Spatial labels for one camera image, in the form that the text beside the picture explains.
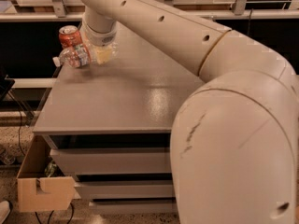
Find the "red can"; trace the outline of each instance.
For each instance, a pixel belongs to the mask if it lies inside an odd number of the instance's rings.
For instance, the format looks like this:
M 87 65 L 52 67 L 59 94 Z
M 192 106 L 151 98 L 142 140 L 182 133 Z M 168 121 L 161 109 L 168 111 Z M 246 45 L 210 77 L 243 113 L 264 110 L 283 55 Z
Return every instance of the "red can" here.
M 59 40 L 63 49 L 83 43 L 80 31 L 76 26 L 64 26 L 59 29 Z

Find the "drawer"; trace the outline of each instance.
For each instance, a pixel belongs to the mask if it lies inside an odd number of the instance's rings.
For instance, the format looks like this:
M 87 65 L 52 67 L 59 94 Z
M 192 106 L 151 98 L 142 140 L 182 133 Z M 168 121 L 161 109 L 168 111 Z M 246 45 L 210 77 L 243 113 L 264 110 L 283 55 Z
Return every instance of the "drawer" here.
M 77 182 L 75 189 L 82 199 L 174 198 L 171 180 Z
M 95 214 L 136 214 L 136 213 L 174 213 L 178 211 L 175 200 L 145 199 L 90 202 L 89 206 Z
M 53 149 L 65 175 L 171 173 L 169 148 Z

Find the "open cardboard box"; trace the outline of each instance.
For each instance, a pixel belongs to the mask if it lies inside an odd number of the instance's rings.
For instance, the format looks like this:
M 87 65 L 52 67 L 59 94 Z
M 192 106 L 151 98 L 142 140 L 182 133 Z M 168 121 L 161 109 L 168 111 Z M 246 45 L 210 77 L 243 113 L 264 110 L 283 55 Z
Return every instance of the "open cardboard box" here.
M 66 210 L 74 198 L 72 177 L 43 177 L 49 154 L 46 141 L 35 136 L 17 176 L 20 212 Z

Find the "bottle cap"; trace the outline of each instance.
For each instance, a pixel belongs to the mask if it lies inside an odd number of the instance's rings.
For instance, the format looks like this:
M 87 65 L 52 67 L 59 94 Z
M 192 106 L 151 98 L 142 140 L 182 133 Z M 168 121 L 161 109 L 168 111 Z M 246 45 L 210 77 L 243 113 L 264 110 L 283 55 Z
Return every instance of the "bottle cap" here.
M 56 67 L 60 67 L 61 64 L 60 64 L 60 61 L 59 61 L 59 58 L 58 57 L 53 57 L 53 61 L 54 61 L 54 64 L 56 65 Z

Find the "can top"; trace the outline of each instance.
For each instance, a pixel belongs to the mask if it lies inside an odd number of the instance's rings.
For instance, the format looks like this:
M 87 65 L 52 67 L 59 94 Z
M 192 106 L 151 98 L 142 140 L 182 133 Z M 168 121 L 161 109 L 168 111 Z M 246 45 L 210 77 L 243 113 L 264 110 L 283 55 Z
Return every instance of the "can top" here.
M 68 25 L 59 29 L 59 33 L 62 35 L 69 35 L 75 33 L 77 29 L 78 28 L 76 26 Z

